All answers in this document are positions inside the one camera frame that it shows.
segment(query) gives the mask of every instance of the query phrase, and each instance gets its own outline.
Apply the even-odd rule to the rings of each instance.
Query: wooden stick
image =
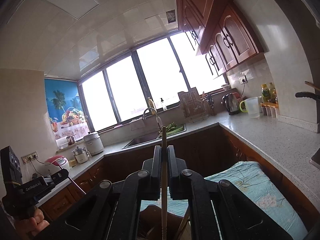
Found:
[[[310,86],[310,87],[312,87],[312,88],[320,91],[320,88],[316,87],[316,86],[315,86],[314,84],[312,84],[311,82],[305,81],[304,83],[305,83],[306,85],[308,85],[308,86]]]
[[[180,224],[180,226],[178,228],[178,231],[176,232],[173,240],[179,240],[181,238],[181,236],[183,234],[183,231],[186,228],[186,225],[188,223],[189,215],[190,215],[190,210],[189,210],[189,206],[188,206],[188,208],[187,208],[187,210],[186,210],[186,212],[185,212],[185,214],[183,216],[183,219],[181,221],[181,224]]]
[[[167,239],[167,187],[168,187],[168,173],[167,173],[167,128],[162,127],[162,146],[161,146],[161,225],[162,225],[162,240]]]

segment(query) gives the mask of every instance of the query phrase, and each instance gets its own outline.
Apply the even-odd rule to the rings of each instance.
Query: power cord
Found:
[[[35,158],[35,157],[34,157]],[[37,162],[39,162],[39,163],[42,163],[41,161],[38,161],[38,159],[37,158],[35,158],[36,160],[37,160]],[[44,164],[44,163],[42,163],[42,164]]]
[[[29,171],[28,171],[28,163],[27,163],[26,160],[24,160],[23,162],[24,162],[24,164],[26,165],[26,168],[27,168],[27,173],[28,173],[28,178],[29,178],[28,181],[30,181],[30,174],[29,174]]]
[[[245,83],[243,83],[243,90],[242,90],[241,96],[240,96],[239,99],[238,99],[238,103],[239,103],[239,101],[240,101],[240,99],[241,99],[241,97],[242,97],[242,95],[243,95],[243,92],[244,92],[244,84],[245,84]]]
[[[30,160],[30,162],[31,162],[31,164],[32,164],[32,166],[33,166],[33,168],[35,169],[36,173],[39,173],[41,176],[43,176],[39,171],[37,171],[37,170],[36,170],[35,166],[34,166],[34,165],[33,165],[33,163],[32,163],[31,158],[29,158],[29,160]]]

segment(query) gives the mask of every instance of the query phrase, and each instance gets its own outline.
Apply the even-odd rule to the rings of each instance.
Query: plastic pitcher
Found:
[[[242,109],[241,107],[242,103],[244,103],[246,110]],[[243,100],[240,102],[239,106],[242,112],[249,114],[249,118],[258,118],[260,116],[258,97],[248,98],[246,100]]]

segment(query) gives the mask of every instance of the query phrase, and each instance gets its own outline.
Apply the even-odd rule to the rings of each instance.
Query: power outlet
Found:
[[[33,161],[33,160],[35,160],[37,158],[38,158],[37,152],[33,152],[31,154],[28,154],[28,155],[25,155],[25,156],[21,157],[23,164],[31,162],[31,161]]]
[[[244,84],[248,82],[246,76],[239,77],[239,81],[240,81],[240,84]]]

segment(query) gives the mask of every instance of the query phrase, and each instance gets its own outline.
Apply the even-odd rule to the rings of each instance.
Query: green basket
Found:
[[[184,125],[177,126],[175,130],[167,133],[167,137],[170,135],[176,134],[178,132],[182,132],[183,130],[184,130]]]

